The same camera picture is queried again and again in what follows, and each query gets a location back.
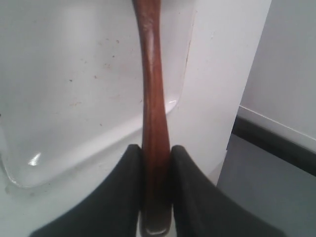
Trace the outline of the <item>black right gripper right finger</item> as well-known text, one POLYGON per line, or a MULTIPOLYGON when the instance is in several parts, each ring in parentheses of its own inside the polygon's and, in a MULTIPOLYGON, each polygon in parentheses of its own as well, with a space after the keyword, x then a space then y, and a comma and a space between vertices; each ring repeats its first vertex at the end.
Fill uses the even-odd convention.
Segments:
POLYGON ((282 237, 284 233, 225 196, 186 149, 171 149, 173 213, 179 237, 282 237))

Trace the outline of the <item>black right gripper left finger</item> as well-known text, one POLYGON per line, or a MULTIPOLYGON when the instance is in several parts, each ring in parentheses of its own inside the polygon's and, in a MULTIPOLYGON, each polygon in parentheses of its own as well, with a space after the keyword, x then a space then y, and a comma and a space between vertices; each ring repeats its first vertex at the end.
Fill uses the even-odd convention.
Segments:
POLYGON ((138 145, 129 145, 108 177, 81 203, 33 237, 134 237, 143 185, 138 145))

